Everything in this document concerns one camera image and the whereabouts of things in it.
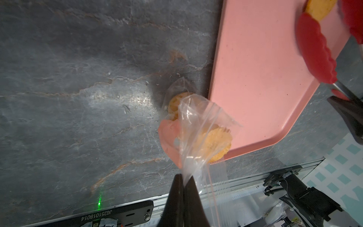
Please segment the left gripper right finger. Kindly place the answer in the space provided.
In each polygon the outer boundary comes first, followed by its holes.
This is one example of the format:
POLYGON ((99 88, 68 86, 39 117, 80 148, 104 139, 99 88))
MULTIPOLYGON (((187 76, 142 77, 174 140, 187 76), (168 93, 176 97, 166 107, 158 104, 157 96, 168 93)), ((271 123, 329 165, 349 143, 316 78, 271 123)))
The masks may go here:
POLYGON ((194 177, 191 177, 183 190, 184 212, 183 220, 185 227, 210 227, 209 221, 199 197, 194 177))

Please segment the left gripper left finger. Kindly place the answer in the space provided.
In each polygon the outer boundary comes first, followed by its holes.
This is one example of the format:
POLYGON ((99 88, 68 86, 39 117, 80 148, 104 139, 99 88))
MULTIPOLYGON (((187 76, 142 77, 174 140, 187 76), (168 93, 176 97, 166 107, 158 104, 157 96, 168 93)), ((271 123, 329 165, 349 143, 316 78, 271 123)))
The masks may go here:
POLYGON ((165 208, 157 227, 183 227, 184 194, 182 174, 174 177, 165 208))

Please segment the small clear zip bag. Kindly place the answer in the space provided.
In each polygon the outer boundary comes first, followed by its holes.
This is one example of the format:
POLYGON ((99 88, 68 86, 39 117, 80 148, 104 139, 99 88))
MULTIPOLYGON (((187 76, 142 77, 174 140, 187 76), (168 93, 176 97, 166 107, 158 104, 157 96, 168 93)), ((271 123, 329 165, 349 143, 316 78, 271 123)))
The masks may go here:
POLYGON ((224 156, 241 126, 185 78, 167 90, 158 128, 161 147, 177 165, 183 186, 194 177, 211 227, 237 227, 224 156))

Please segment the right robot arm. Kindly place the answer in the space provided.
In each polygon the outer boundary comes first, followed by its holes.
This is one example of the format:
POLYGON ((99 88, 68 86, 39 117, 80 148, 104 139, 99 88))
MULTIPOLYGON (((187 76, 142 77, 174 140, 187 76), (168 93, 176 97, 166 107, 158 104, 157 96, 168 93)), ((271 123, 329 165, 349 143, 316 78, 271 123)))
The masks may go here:
POLYGON ((363 225, 363 103, 336 96, 328 102, 350 130, 343 141, 328 152, 323 161, 303 179, 302 166, 271 172, 264 181, 265 195, 284 190, 278 206, 284 205, 307 227, 361 227, 363 225))

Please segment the red metal tongs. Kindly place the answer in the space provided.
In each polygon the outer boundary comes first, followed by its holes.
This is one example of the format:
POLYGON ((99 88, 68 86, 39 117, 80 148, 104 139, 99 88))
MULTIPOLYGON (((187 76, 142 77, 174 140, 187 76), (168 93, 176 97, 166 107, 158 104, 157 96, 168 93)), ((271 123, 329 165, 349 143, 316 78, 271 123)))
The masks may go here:
MULTIPOLYGON (((343 100, 361 103, 352 91, 337 79, 336 61, 321 32, 320 21, 325 18, 336 1, 307 1, 304 12, 296 25, 298 49, 311 73, 320 83, 331 85, 332 93, 343 100)), ((340 1, 343 22, 356 39, 360 53, 363 52, 363 2, 340 1)))

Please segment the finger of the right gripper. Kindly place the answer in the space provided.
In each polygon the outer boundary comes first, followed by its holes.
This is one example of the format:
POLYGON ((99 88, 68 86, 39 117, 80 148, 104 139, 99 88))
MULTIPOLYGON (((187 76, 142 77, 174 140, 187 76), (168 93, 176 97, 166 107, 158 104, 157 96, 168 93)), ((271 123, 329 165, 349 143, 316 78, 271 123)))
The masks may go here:
POLYGON ((336 96, 327 99, 331 106, 340 114, 354 140, 363 144, 363 108, 353 101, 346 101, 336 96))

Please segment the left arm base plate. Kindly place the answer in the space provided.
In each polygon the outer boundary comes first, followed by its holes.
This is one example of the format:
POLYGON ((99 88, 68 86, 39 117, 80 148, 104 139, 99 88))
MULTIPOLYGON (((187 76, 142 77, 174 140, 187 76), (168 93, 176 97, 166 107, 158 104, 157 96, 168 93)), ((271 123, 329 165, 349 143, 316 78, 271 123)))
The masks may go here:
POLYGON ((39 227, 134 227, 151 219, 154 203, 142 201, 83 216, 39 224, 39 227))

